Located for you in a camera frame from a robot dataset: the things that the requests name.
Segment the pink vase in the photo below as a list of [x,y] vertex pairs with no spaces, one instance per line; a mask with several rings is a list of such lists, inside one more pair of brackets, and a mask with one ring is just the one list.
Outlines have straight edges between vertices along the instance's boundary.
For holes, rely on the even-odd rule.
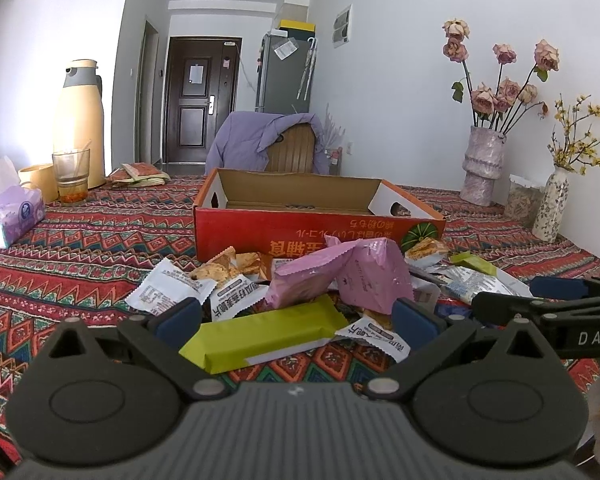
[[466,171],[460,198],[475,205],[491,205],[493,185],[502,176],[505,139],[488,128],[471,127],[462,168]]

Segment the refrigerator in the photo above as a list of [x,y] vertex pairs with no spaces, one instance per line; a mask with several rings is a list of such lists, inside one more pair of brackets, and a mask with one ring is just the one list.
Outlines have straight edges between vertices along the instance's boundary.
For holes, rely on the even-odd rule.
[[262,40],[262,65],[258,74],[258,92],[256,96],[256,111],[266,114],[301,114],[309,111],[311,88],[304,100],[306,80],[302,93],[297,99],[298,89],[302,81],[302,73],[309,52],[308,41],[297,40],[298,50],[285,59],[280,59],[274,49],[287,38],[267,34]]

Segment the blue gripper pad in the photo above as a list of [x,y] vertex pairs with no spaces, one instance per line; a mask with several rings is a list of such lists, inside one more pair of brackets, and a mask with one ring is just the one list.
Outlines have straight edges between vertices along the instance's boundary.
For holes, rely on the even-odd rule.
[[589,287],[584,280],[536,276],[529,282],[529,289],[536,298],[550,300],[581,300],[589,295]]
[[418,350],[446,330],[446,322],[415,301],[399,298],[391,310],[391,323],[411,350]]
[[147,323],[147,329],[170,348],[179,351],[200,328],[202,307],[195,298],[187,298],[156,316]]

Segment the chair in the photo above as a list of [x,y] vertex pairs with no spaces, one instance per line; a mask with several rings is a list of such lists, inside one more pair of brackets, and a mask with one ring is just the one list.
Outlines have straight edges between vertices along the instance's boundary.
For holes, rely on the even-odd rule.
[[270,173],[311,173],[314,170],[315,134],[310,124],[296,124],[280,134],[267,149]]

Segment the red cardboard box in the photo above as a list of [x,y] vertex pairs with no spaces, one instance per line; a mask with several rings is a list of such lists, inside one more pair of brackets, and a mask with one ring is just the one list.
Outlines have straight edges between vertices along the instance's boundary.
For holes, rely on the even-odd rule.
[[444,217],[385,180],[217,169],[194,202],[197,258],[228,246],[297,258],[341,241],[391,238],[402,252],[440,238]]

